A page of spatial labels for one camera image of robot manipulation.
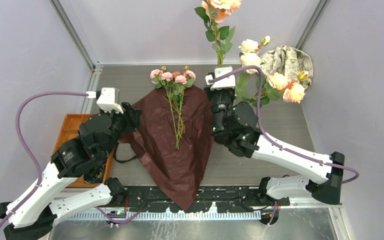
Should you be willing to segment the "black gold-lettered ribbon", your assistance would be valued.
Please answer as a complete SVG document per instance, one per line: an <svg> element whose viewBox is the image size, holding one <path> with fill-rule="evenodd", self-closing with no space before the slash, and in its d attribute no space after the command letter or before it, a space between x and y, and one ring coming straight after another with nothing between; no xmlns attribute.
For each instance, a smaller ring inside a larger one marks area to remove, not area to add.
<svg viewBox="0 0 384 240"><path fill-rule="evenodd" d="M128 144L117 143L114 148L113 160L119 164L127 164L138 159Z"/></svg>

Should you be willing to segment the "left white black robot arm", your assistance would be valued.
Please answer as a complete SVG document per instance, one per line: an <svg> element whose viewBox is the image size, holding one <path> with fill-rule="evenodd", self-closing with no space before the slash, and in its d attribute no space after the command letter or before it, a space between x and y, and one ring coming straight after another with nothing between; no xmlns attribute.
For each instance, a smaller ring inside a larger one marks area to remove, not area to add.
<svg viewBox="0 0 384 240"><path fill-rule="evenodd" d="M107 162L123 133L135 132L142 111L124 102L121 112L101 110L79 125L77 136L64 142L18 199L0 203L3 232L8 240L37 240L68 217L100 206L121 206L126 200L120 181L110 177L93 189L57 200L68 185Z"/></svg>

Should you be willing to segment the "cream peach rose stem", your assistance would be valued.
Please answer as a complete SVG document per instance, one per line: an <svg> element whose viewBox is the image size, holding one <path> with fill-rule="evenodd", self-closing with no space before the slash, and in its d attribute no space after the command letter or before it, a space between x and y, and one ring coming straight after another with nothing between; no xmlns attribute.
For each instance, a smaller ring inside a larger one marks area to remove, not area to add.
<svg viewBox="0 0 384 240"><path fill-rule="evenodd" d="M271 41L269 36L265 36L260 42L252 39L245 39L238 46L240 49L239 59L242 67L258 66L261 69L262 60L260 51ZM255 69L245 70L236 78L235 94L245 102L257 106L257 98L260 97L260 106L268 104L270 101L283 100L286 103L300 104L306 92L304 87L298 82L288 80L281 73L274 73L266 76L262 71L262 91L261 94L255 93L253 97L248 94L248 83L253 75L259 72Z"/></svg>

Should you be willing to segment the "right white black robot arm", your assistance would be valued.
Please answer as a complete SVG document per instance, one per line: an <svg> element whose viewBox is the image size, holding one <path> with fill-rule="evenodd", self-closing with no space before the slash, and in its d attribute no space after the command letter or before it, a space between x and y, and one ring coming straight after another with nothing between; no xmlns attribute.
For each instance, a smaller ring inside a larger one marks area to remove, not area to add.
<svg viewBox="0 0 384 240"><path fill-rule="evenodd" d="M288 197L340 204L345 163L342 153L319 154L280 141L257 128L258 117L247 102L233 104L232 88L204 90L211 103L212 133L218 144L237 157L267 161L297 173L262 178L257 192L261 204L268 206Z"/></svg>

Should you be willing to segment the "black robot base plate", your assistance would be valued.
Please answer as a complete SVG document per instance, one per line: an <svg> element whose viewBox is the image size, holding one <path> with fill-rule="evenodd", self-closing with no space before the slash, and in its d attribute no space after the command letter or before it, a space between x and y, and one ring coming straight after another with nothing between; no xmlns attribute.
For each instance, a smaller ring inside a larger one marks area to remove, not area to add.
<svg viewBox="0 0 384 240"><path fill-rule="evenodd" d="M127 207L132 212L148 213L207 213L215 205L217 213L248 213L270 210L275 205L275 200L263 195L258 186L203 186L192 194L190 201L183 208L157 186L125 186L121 195L104 207Z"/></svg>

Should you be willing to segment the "pink rose stem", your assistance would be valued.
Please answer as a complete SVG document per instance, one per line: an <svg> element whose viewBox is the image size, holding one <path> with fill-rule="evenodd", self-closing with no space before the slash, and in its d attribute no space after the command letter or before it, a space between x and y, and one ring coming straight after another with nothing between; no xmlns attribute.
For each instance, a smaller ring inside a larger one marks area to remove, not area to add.
<svg viewBox="0 0 384 240"><path fill-rule="evenodd" d="M186 127L182 117L184 106L184 96L187 89L195 84L196 74L186 65L183 72L170 72L165 66L160 69L154 69L150 72L151 82L155 88L163 88L166 92L164 98L170 106L174 132L176 137L175 148L180 148L180 141L186 132Z"/></svg>

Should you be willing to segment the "peach orange rose stem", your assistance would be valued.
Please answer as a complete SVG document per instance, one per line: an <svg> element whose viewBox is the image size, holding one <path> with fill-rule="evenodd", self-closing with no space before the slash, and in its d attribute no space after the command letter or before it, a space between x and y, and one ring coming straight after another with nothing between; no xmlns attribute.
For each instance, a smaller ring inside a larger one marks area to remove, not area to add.
<svg viewBox="0 0 384 240"><path fill-rule="evenodd" d="M231 40L236 30L234 26L220 24L239 9L241 4L241 0L202 0L201 5L194 8L194 12L203 21L205 37L216 52L219 67L224 65L225 57L233 47Z"/></svg>

